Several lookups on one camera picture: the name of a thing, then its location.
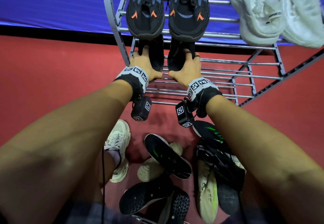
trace pile of shoes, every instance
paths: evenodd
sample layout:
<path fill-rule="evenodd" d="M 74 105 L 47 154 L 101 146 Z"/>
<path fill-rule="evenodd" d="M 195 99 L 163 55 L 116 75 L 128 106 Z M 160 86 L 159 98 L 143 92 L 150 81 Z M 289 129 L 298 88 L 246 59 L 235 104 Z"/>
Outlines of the pile of shoes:
<path fill-rule="evenodd" d="M 137 172 L 143 182 L 125 191 L 119 202 L 119 210 L 122 214 L 131 215 L 167 198 L 158 223 L 183 224 L 190 198 L 185 191 L 173 185 L 169 175 L 188 179 L 192 174 L 191 164 L 181 157 L 182 148 L 176 142 L 168 144 L 161 136 L 148 134 L 144 144 L 151 158 Z"/>
<path fill-rule="evenodd" d="M 242 39 L 253 46 L 268 46 L 279 35 L 306 47 L 324 45 L 319 0 L 230 0 L 240 16 Z"/>
<path fill-rule="evenodd" d="M 168 6 L 168 24 L 172 36 L 168 69 L 179 71 L 185 62 L 183 49 L 189 49 L 194 58 L 194 43 L 203 36 L 209 22 L 209 3 L 208 0 L 168 0 Z M 139 54 L 148 45 L 152 68 L 161 71 L 164 65 L 163 0 L 129 0 L 126 21 L 132 36 L 139 39 Z"/>
<path fill-rule="evenodd" d="M 215 125 L 196 120 L 193 129 L 201 137 L 196 151 L 197 209 L 206 223 L 213 223 L 218 203 L 228 215 L 238 211 L 238 194 L 242 190 L 246 171 Z"/>

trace red floor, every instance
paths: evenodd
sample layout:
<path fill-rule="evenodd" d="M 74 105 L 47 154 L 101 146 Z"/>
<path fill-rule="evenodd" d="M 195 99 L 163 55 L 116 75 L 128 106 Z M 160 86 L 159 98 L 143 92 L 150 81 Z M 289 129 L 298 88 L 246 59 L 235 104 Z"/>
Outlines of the red floor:
<path fill-rule="evenodd" d="M 116 46 L 7 36 L 0 36 L 0 46 L 0 145 L 47 112 L 104 87 L 124 67 Z M 316 51 L 302 47 L 282 47 L 281 56 L 286 70 L 290 70 Z M 201 57 L 233 60 L 248 58 L 245 55 L 206 53 L 201 53 Z M 273 61 L 273 57 L 259 56 L 255 60 L 262 61 Z M 212 67 L 238 68 L 236 65 L 231 67 L 224 64 Z M 289 136 L 322 167 L 324 80 L 320 77 L 323 68 L 323 60 L 318 61 L 244 107 Z M 256 66 L 253 67 L 253 74 L 277 75 L 277 69 Z M 244 78 L 237 78 L 237 82 L 244 81 Z M 267 79 L 256 79 L 258 90 L 268 83 Z M 239 92 L 250 95 L 249 89 L 241 89 Z M 106 203 L 116 210 L 124 190 L 139 182 L 137 169 L 149 157 L 143 145 L 146 134 L 156 133 L 169 142 L 180 143 L 185 148 L 184 157 L 188 160 L 192 159 L 193 148 L 198 140 L 191 129 L 178 125 L 174 106 L 154 104 L 149 119 L 145 122 L 134 121 L 130 117 L 130 111 L 131 104 L 121 116 L 121 119 L 129 123 L 132 133 L 131 143 L 127 148 L 127 157 L 131 162 L 129 173 L 124 181 L 118 184 L 109 183 L 106 187 L 109 193 Z M 193 177 L 188 180 L 173 177 L 172 180 L 191 197 L 186 220 L 191 224 L 204 223 L 196 210 Z M 226 218 L 221 210 L 218 213 L 215 223 Z"/>

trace orange chevron logo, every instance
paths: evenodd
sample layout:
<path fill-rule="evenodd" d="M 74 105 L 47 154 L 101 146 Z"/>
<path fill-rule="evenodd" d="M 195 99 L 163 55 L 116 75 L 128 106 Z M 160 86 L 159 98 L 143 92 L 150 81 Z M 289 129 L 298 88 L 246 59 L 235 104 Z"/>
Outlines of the orange chevron logo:
<path fill-rule="evenodd" d="M 135 11 L 134 15 L 132 16 L 132 19 L 135 17 L 137 18 L 137 11 Z"/>
<path fill-rule="evenodd" d="M 200 13 L 199 13 L 199 15 L 198 15 L 197 21 L 198 21 L 199 19 L 200 19 L 200 20 L 204 20 L 204 18 L 202 17 L 202 15 L 201 15 Z"/>
<path fill-rule="evenodd" d="M 155 14 L 154 10 L 153 10 L 153 12 L 151 13 L 151 17 L 152 17 L 152 16 L 154 16 L 154 17 L 157 18 L 157 15 Z"/>

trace shoe rack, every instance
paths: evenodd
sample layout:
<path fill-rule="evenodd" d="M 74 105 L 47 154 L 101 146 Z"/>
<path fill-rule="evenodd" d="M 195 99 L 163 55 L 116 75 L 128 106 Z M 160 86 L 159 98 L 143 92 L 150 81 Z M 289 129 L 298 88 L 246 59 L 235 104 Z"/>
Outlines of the shoe rack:
<path fill-rule="evenodd" d="M 112 0 L 104 0 L 105 9 L 108 17 L 109 24 L 111 26 L 112 32 L 116 39 L 117 45 L 119 47 L 120 53 L 122 58 L 125 62 L 126 66 L 129 66 L 129 56 L 132 56 L 134 52 L 136 42 L 138 39 L 133 39 L 131 51 L 128 55 L 127 50 L 125 48 L 125 44 L 123 42 L 123 38 L 121 33 L 122 32 L 129 32 L 127 27 L 122 27 L 121 25 L 121 18 L 126 14 L 125 6 L 127 0 L 120 0 L 119 6 L 115 11 L 113 1 Z M 230 1 L 220 1 L 220 0 L 209 0 L 210 4 L 223 4 L 223 5 L 230 5 Z M 231 22 L 231 23 L 239 23 L 239 19 L 229 19 L 229 18 L 215 18 L 210 17 L 209 23 L 217 23 L 217 22 Z M 169 30 L 164 29 L 162 31 L 163 35 L 169 35 Z M 225 34 L 225 33 L 216 33 L 216 32 L 205 32 L 203 37 L 206 38 L 226 38 L 226 39 L 242 39 L 240 34 Z M 170 39 L 164 38 L 164 43 L 170 43 Z M 284 65 L 282 63 L 279 49 L 277 44 L 275 43 L 269 47 L 257 47 L 257 46 L 249 46 L 249 45 L 232 45 L 232 44 L 217 44 L 214 42 L 196 42 L 196 46 L 209 46 L 209 47 L 229 47 L 229 48 L 243 48 L 243 49 L 253 49 L 255 50 L 254 53 L 246 60 L 246 61 L 237 61 L 237 60 L 224 60 L 224 59 L 208 59 L 208 58 L 201 58 L 201 62 L 209 62 L 209 63 L 222 63 L 222 64 L 229 64 L 229 65 L 241 65 L 238 70 L 232 69 L 213 69 L 213 68 L 202 68 L 201 75 L 210 79 L 215 85 L 222 89 L 231 89 L 232 94 L 224 94 L 224 97 L 227 99 L 233 100 L 238 106 L 244 106 L 245 104 L 251 102 L 253 99 L 261 96 L 271 88 L 274 88 L 284 80 L 288 79 L 289 77 L 293 76 L 294 74 L 298 73 L 299 71 L 307 68 L 312 63 L 324 58 L 324 49 L 319 50 L 315 55 L 310 57 L 309 59 L 305 60 L 303 63 L 299 64 L 295 68 L 290 71 L 285 71 Z M 273 51 L 274 61 L 271 63 L 258 63 L 252 62 L 263 50 Z M 278 75 L 277 76 L 258 76 L 253 75 L 252 67 L 253 66 L 269 66 L 273 67 L 276 66 L 278 68 Z M 176 97 L 177 99 L 186 97 L 186 91 L 180 87 L 180 85 L 175 82 L 173 79 L 168 78 L 168 67 L 163 67 L 163 77 L 162 79 L 154 81 L 154 83 L 149 84 L 149 87 L 146 91 L 146 94 L 152 94 L 150 96 L 152 98 L 152 103 L 157 104 L 166 104 L 166 105 L 176 105 L 180 101 L 177 100 L 176 103 L 169 102 L 172 100 L 170 97 Z M 247 78 L 249 82 L 239 83 L 236 82 L 236 78 Z M 271 79 L 272 82 L 263 87 L 260 91 L 256 90 L 254 79 Z M 158 85 L 168 85 L 171 88 L 160 88 Z M 247 86 L 251 89 L 250 95 L 242 95 L 238 93 L 238 87 L 240 86 Z M 239 103 L 238 99 L 244 98 L 245 101 Z"/>

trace blue fabric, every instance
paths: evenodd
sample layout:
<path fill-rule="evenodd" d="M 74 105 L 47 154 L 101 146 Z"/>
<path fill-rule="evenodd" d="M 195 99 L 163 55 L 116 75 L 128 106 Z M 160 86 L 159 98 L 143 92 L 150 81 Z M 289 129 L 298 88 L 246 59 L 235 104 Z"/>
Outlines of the blue fabric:
<path fill-rule="evenodd" d="M 0 24 L 2 25 L 112 33 L 103 0 L 0 1 Z M 113 1 L 115 9 L 117 9 L 120 0 Z M 211 17 L 238 18 L 237 12 L 231 5 L 210 4 L 210 9 Z M 127 27 L 124 17 L 122 19 L 122 27 Z M 239 25 L 237 23 L 210 21 L 206 31 L 239 34 Z M 213 38 L 202 38 L 201 41 L 243 43 L 240 40 Z"/>

